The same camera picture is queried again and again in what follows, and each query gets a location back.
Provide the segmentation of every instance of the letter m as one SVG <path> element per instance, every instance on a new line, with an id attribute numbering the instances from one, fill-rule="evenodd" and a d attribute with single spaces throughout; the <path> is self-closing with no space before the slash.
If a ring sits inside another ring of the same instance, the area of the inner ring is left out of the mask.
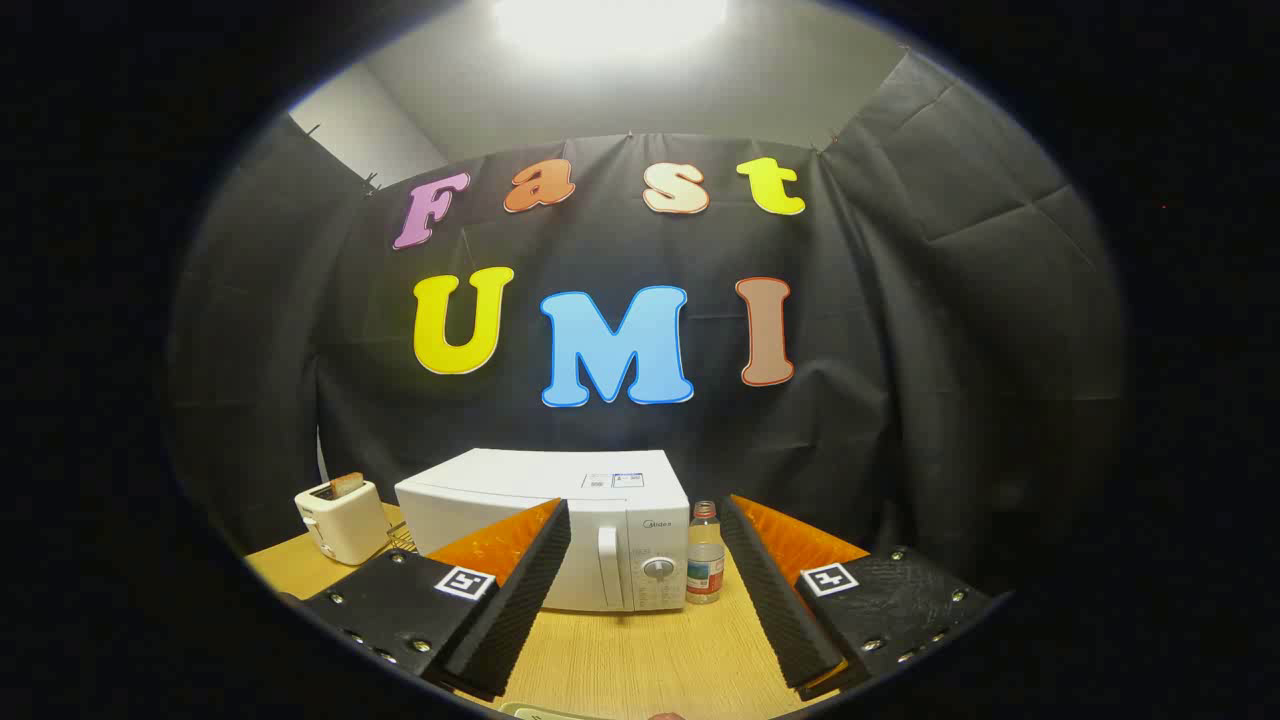
<path id="1" fill-rule="evenodd" d="M 657 405 L 692 397 L 694 386 L 680 365 L 680 309 L 687 297 L 678 287 L 643 288 L 631 299 L 617 332 L 585 292 L 544 299 L 543 314 L 552 320 L 552 384 L 543 391 L 543 402 L 552 407 L 586 405 L 590 392 L 577 382 L 579 360 L 600 398 L 613 402 L 632 357 L 636 379 L 627 397 L 634 402 Z"/>

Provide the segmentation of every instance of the ceiling light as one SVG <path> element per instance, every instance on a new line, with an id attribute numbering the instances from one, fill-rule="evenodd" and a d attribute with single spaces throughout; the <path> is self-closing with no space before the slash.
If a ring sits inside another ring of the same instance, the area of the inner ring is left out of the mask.
<path id="1" fill-rule="evenodd" d="M 724 22 L 726 0 L 502 0 L 499 35 L 527 55 L 662 61 Z"/>

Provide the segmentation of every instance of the microwave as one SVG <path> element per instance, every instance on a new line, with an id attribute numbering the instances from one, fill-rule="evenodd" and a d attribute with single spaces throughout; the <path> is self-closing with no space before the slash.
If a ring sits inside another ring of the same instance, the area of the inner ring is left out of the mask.
<path id="1" fill-rule="evenodd" d="M 685 606 L 689 497 L 660 450 L 471 450 L 396 484 L 417 551 L 559 497 L 572 539 L 543 607 L 596 612 Z"/>

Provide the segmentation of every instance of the plastic bottle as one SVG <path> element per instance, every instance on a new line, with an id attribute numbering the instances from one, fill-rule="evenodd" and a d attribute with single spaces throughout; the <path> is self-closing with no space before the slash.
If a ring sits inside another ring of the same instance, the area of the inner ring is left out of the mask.
<path id="1" fill-rule="evenodd" d="M 716 503 L 699 500 L 694 503 L 694 519 L 689 523 L 689 582 L 685 600 L 694 605 L 708 605 L 719 600 L 724 579 L 724 543 L 719 536 L 719 518 Z"/>

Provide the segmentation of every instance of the table surface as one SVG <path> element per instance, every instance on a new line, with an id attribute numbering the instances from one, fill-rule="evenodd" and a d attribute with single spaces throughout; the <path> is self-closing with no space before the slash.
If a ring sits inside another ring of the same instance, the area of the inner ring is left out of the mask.
<path id="1" fill-rule="evenodd" d="M 393 525 L 399 507 L 383 503 Z M 307 598 L 355 570 L 320 553 L 306 533 L 246 557 L 273 588 Z M 507 694 L 522 702 L 609 720 L 678 712 L 687 720 L 776 717 L 822 702 L 787 689 L 731 553 L 710 605 L 666 612 L 543 610 L 516 661 Z"/>

